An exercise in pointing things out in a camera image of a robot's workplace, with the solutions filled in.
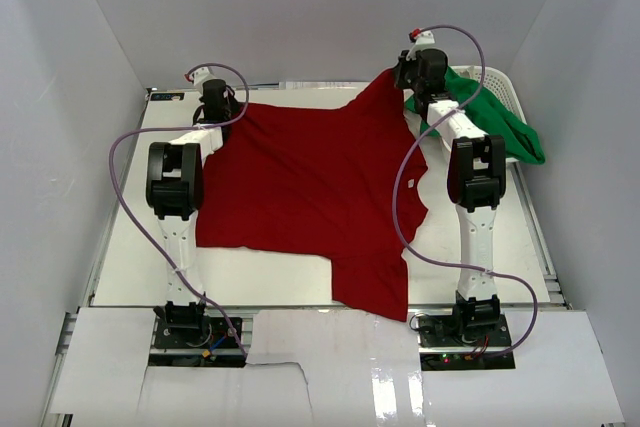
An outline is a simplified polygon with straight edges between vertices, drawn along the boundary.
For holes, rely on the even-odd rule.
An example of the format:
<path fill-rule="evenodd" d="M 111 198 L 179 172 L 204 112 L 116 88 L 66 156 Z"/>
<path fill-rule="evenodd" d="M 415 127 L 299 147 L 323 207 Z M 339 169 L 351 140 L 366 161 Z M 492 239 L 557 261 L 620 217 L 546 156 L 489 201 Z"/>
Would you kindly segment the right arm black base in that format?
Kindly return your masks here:
<path fill-rule="evenodd" d="M 423 372 L 514 370 L 512 353 L 496 355 L 511 346 L 506 318 L 487 333 L 458 333 L 451 315 L 414 314 L 409 328 L 418 336 Z"/>

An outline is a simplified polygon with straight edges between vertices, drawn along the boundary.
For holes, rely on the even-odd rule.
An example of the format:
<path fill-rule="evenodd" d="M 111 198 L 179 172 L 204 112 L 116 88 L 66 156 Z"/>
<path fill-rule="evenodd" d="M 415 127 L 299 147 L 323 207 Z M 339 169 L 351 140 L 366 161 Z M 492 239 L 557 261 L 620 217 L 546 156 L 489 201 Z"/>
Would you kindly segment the green t shirt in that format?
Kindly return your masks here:
<path fill-rule="evenodd" d="M 420 100 L 412 95 L 407 110 L 422 118 L 421 133 L 437 132 L 447 147 L 463 137 L 499 136 L 508 161 L 533 165 L 546 161 L 537 132 L 519 115 L 508 78 L 489 67 L 449 68 L 443 95 Z"/>

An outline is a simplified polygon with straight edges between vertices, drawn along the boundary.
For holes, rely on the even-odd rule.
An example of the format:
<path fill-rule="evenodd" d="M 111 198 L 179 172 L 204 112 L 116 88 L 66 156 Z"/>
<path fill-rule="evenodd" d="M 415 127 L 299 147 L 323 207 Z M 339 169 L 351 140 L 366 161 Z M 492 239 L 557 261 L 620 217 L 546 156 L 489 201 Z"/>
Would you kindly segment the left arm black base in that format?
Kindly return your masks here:
<path fill-rule="evenodd" d="M 243 368 L 245 356 L 235 335 L 242 336 L 243 320 L 207 314 L 203 304 L 169 302 L 153 308 L 156 316 L 148 357 L 150 367 Z"/>

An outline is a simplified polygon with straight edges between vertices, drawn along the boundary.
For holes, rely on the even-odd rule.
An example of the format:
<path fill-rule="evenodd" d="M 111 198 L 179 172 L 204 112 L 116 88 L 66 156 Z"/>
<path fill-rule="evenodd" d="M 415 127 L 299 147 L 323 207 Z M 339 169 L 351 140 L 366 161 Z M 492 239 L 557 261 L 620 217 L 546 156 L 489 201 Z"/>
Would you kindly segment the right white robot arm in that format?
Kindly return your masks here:
<path fill-rule="evenodd" d="M 447 193 L 460 228 L 464 267 L 452 313 L 432 328 L 461 342 L 483 341 L 498 326 L 500 301 L 493 279 L 493 231 L 506 191 L 506 148 L 500 136 L 477 127 L 446 90 L 446 54 L 434 48 L 403 51 L 395 86 L 413 93 L 416 112 L 449 145 Z"/>

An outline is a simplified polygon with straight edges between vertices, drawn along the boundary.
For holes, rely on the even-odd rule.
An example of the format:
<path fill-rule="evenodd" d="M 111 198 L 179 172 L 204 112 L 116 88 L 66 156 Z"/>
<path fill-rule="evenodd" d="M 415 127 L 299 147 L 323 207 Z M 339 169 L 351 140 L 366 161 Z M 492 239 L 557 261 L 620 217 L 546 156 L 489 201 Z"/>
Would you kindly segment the red t shirt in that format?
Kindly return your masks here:
<path fill-rule="evenodd" d="M 335 301 L 404 321 L 427 216 L 413 141 L 390 70 L 333 110 L 251 104 L 204 164 L 196 244 L 324 257 Z"/>

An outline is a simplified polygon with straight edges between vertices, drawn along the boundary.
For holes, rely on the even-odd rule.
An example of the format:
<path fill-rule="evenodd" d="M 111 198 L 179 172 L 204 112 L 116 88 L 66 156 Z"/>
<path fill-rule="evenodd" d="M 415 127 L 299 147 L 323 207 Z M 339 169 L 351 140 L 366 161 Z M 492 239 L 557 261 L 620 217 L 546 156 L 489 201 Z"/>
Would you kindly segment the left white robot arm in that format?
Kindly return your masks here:
<path fill-rule="evenodd" d="M 205 317 L 206 302 L 197 267 L 196 221 L 204 201 L 204 164 L 231 134 L 228 124 L 241 112 L 233 89 L 221 79 L 199 87 L 196 129 L 170 142 L 153 142 L 147 159 L 146 202 L 157 218 L 167 264 L 167 302 L 155 310 L 166 333 L 189 347 L 208 345 L 213 328 Z"/>

